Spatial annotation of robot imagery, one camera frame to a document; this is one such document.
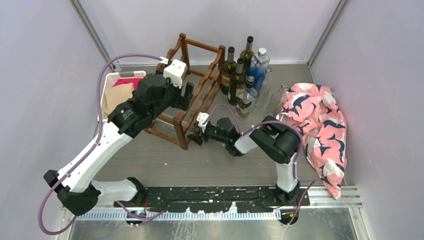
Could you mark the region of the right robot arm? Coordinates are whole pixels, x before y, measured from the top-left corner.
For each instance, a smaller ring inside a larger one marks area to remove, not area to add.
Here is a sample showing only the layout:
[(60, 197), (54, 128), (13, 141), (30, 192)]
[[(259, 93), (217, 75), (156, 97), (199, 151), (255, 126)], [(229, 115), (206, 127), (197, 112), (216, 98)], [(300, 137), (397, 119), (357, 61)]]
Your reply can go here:
[(216, 125), (201, 113), (188, 138), (198, 145), (209, 140), (223, 143), (228, 153), (241, 157), (256, 148), (261, 149), (275, 162), (277, 180), (274, 199), (278, 204), (291, 205), (300, 189), (297, 176), (297, 157), (302, 149), (301, 136), (292, 127), (273, 116), (266, 116), (249, 132), (240, 133), (228, 117), (220, 118)]

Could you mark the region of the brown wooden wine rack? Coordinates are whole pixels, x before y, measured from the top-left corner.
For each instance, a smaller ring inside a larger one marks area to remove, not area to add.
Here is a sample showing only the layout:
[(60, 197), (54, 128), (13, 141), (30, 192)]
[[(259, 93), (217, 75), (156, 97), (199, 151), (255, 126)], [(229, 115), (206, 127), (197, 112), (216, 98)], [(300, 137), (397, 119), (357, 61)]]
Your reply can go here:
[[(191, 66), (189, 58), (189, 46), (193, 46), (214, 54), (214, 60), (208, 65), (206, 71), (200, 71)], [(171, 48), (166, 57), (173, 58), (177, 52), (181, 52), (180, 60), (187, 64), (187, 71), (182, 79), (185, 82), (187, 76), (195, 75), (200, 77), (197, 87), (193, 90), (189, 109), (180, 112), (176, 116), (167, 116), (164, 113), (153, 121), (153, 123), (144, 131), (148, 134), (157, 135), (171, 143), (178, 145), (181, 149), (187, 150), (190, 139), (187, 137), (191, 125), (196, 120), (198, 113), (207, 112), (212, 105), (215, 97), (220, 91), (222, 80), (222, 67), (226, 56), (226, 47), (220, 45), (218, 47), (206, 43), (202, 43), (190, 38), (187, 38), (184, 33), (180, 33), (174, 48)], [(162, 121), (170, 124), (176, 137), (172, 137), (170, 133), (161, 132), (154, 129), (156, 122)]]

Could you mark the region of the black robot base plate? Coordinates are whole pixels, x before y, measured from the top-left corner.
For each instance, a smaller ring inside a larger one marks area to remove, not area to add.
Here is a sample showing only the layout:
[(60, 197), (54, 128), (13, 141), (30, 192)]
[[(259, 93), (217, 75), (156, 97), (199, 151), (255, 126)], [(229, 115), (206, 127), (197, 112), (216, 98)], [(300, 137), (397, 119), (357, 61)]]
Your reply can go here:
[(298, 188), (287, 200), (274, 186), (150, 186), (130, 201), (120, 200), (115, 207), (140, 207), (153, 212), (184, 213), (200, 211), (226, 213), (235, 208), (237, 213), (270, 213), (282, 207), (296, 208), (310, 205), (309, 195)]

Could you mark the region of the clear tapered glass bottle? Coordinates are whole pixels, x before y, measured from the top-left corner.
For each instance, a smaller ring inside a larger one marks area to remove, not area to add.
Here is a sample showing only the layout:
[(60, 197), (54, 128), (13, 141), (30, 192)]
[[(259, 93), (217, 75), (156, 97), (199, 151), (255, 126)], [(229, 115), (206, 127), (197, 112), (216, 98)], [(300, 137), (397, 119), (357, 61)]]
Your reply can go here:
[(268, 66), (265, 69), (265, 75), (263, 80), (260, 82), (260, 84), (257, 85), (258, 95), (254, 104), (257, 109), (261, 109), (265, 105), (265, 102), (268, 98), (273, 83), (272, 71), (272, 68)]

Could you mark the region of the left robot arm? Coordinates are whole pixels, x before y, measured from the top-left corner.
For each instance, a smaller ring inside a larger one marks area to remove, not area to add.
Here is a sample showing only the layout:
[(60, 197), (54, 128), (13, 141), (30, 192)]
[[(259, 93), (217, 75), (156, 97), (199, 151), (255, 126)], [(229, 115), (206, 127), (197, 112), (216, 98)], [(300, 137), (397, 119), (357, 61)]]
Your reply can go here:
[(120, 103), (108, 115), (97, 137), (68, 165), (48, 170), (43, 178), (62, 205), (75, 216), (81, 216), (96, 206), (121, 202), (126, 206), (141, 206), (146, 200), (145, 187), (135, 178), (121, 181), (95, 181), (97, 172), (123, 146), (167, 108), (188, 110), (194, 85), (174, 85), (171, 77), (159, 73), (146, 75), (138, 82), (132, 97)]

